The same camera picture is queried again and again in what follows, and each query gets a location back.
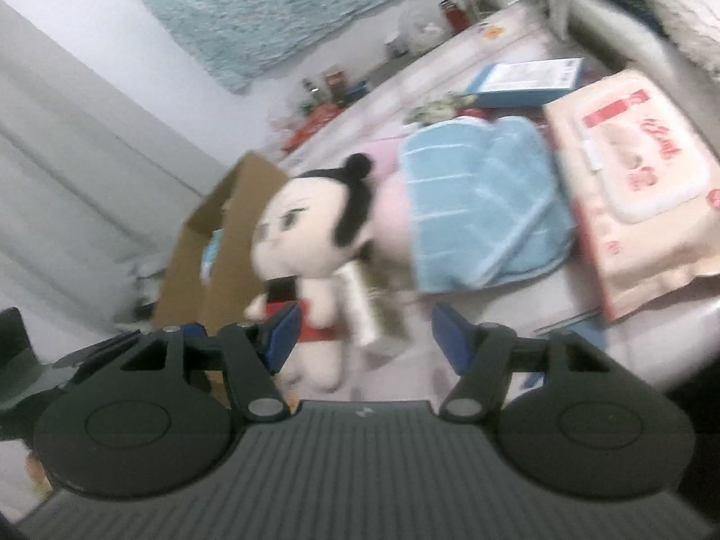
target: white curtain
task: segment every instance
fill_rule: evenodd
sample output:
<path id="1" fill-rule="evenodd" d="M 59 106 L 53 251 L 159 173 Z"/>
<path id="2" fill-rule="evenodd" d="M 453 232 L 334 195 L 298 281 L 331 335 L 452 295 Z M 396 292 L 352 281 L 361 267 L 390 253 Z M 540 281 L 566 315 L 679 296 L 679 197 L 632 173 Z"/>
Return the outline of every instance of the white curtain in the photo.
<path id="1" fill-rule="evenodd" d="M 0 2 L 0 284 L 107 329 L 221 175 Z"/>

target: doll eye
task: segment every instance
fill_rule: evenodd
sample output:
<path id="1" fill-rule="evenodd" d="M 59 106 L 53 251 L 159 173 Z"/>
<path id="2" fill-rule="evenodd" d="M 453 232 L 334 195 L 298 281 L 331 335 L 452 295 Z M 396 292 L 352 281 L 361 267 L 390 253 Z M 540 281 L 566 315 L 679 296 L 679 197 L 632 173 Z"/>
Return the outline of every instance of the doll eye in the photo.
<path id="1" fill-rule="evenodd" d="M 258 224 L 258 227 L 255 228 L 255 242 L 256 243 L 264 242 L 267 237 L 268 237 L 268 224 L 267 223 Z"/>
<path id="2" fill-rule="evenodd" d="M 282 216 L 282 230 L 287 231 L 294 227 L 297 223 L 298 217 L 305 209 L 290 209 L 285 215 Z"/>

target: doll arm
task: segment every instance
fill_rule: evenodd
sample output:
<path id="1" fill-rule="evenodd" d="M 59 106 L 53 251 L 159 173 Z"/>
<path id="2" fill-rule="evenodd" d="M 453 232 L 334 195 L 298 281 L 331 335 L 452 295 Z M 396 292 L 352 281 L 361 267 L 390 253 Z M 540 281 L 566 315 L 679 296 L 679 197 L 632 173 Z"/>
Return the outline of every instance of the doll arm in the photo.
<path id="1" fill-rule="evenodd" d="M 307 302 L 307 322 L 315 329 L 331 327 L 337 321 L 338 303 L 330 279 L 301 279 L 300 297 Z"/>
<path id="2" fill-rule="evenodd" d="M 265 300 L 267 294 L 258 294 L 245 309 L 245 317 L 251 321 L 265 320 Z"/>

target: blue box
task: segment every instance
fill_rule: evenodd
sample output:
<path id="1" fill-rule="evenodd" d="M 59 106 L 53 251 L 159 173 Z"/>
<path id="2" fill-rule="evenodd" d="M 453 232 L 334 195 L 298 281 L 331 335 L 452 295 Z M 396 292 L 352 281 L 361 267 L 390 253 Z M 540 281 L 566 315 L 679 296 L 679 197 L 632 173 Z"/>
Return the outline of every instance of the blue box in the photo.
<path id="1" fill-rule="evenodd" d="M 494 63 L 468 85 L 478 108 L 539 107 L 577 88 L 583 59 Z"/>

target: folded towel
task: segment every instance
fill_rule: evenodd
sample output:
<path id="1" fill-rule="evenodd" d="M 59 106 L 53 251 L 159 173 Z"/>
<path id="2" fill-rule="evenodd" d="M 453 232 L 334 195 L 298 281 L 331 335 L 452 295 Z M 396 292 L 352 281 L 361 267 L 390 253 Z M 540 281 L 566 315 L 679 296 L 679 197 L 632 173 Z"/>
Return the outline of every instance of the folded towel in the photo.
<path id="1" fill-rule="evenodd" d="M 400 154 L 422 292 L 528 279 L 567 256 L 574 223 L 528 119 L 444 121 L 410 136 Z"/>

